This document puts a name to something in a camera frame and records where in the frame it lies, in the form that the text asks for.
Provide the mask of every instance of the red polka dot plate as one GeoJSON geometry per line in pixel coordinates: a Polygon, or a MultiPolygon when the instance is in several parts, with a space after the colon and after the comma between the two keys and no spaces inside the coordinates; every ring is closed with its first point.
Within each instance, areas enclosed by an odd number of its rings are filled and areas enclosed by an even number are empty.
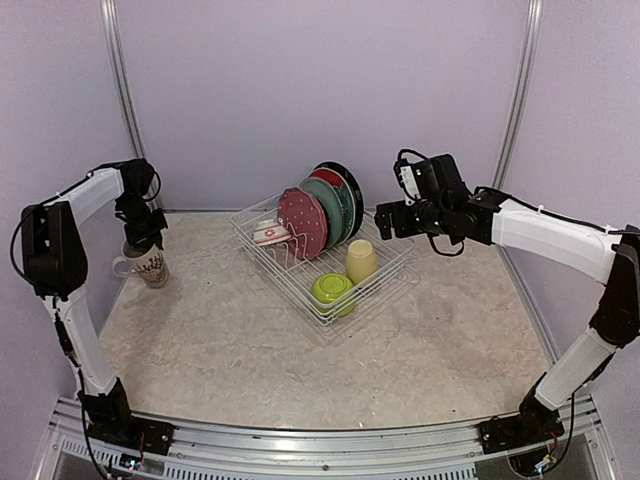
{"type": "Polygon", "coordinates": [[[296,257],[313,260],[327,243],[327,218],[320,202],[299,188],[288,188],[278,201],[278,221],[294,236],[289,246],[296,257]]]}

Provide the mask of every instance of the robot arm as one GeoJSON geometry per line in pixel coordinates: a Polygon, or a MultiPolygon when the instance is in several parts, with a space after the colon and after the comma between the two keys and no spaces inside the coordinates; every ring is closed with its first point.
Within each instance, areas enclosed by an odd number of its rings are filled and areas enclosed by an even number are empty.
{"type": "Polygon", "coordinates": [[[154,244],[162,248],[164,214],[151,211],[149,199],[144,198],[155,175],[145,159],[101,165],[67,191],[25,208],[18,229],[22,229],[21,276],[34,287],[53,320],[76,376],[78,397],[91,420],[89,435],[135,449],[140,438],[146,438],[147,451],[166,454],[172,427],[151,428],[149,421],[131,415],[124,387],[100,349],[87,305],[88,261],[78,232],[89,217],[115,201],[127,242],[140,249],[154,244]],[[152,432],[143,437],[145,430],[152,432]]]}
{"type": "Polygon", "coordinates": [[[434,249],[433,237],[438,235],[448,235],[452,245],[471,239],[517,248],[605,285],[589,326],[525,396],[519,415],[480,425],[485,453],[562,435],[558,408],[640,333],[640,230],[563,217],[491,188],[479,187],[471,194],[450,155],[429,159],[401,150],[394,171],[405,200],[378,205],[376,224],[383,239],[391,238],[393,228],[399,238],[427,234],[434,249]],[[406,153],[422,160],[409,164],[406,153]]]}

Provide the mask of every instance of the dish rack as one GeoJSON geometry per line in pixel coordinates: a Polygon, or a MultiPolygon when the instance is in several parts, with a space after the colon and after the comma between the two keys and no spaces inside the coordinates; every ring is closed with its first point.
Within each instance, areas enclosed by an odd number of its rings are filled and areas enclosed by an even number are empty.
{"type": "Polygon", "coordinates": [[[305,259],[301,248],[306,242],[292,225],[285,225],[293,234],[288,242],[259,247],[253,241],[253,231],[258,222],[276,218],[280,195],[249,207],[231,216],[234,231],[249,257],[258,264],[278,289],[304,314],[323,327],[329,327],[341,318],[349,318],[385,301],[386,287],[398,277],[410,258],[415,243],[411,239],[380,239],[373,215],[365,211],[360,230],[354,237],[329,250],[323,251],[313,260],[305,259]],[[311,295],[314,281],[326,273],[345,274],[345,262],[349,244],[356,239],[368,240],[378,257],[378,270],[360,285],[345,293],[332,303],[321,303],[311,295]],[[354,313],[341,317],[341,313],[356,304],[354,313]]]}

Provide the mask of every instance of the mug handle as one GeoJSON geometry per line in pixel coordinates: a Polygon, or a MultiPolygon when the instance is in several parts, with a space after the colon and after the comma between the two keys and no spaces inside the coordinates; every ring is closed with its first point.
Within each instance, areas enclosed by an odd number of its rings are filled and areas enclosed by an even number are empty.
{"type": "Polygon", "coordinates": [[[122,255],[113,259],[113,262],[111,263],[111,267],[113,268],[113,273],[115,273],[119,277],[128,277],[130,275],[135,275],[137,273],[135,270],[129,268],[127,259],[122,255]],[[126,271],[118,270],[117,265],[120,265],[121,263],[124,263],[127,266],[126,271]]]}

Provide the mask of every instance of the purple wall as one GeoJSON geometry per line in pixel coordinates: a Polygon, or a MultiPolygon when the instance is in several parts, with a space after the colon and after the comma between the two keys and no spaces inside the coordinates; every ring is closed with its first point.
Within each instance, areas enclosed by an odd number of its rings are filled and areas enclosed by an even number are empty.
{"type": "Polygon", "coordinates": [[[490,182],[528,2],[120,0],[127,71],[162,199],[242,208],[320,161],[369,205],[401,197],[395,155],[452,153],[490,182]]]}
{"type": "MultiPolygon", "coordinates": [[[[24,206],[99,163],[129,158],[131,150],[99,2],[2,2],[0,8],[0,478],[20,480],[58,395],[73,393],[73,382],[42,304],[11,270],[11,233],[24,206]]],[[[120,284],[109,272],[122,228],[112,209],[85,227],[90,307],[101,327],[120,284]]]]}
{"type": "MultiPolygon", "coordinates": [[[[547,1],[505,189],[578,218],[640,225],[640,4],[547,1]]],[[[602,288],[525,254],[518,267],[564,351],[602,288]]],[[[640,478],[640,345],[620,352],[593,394],[622,478],[640,478]]]]}

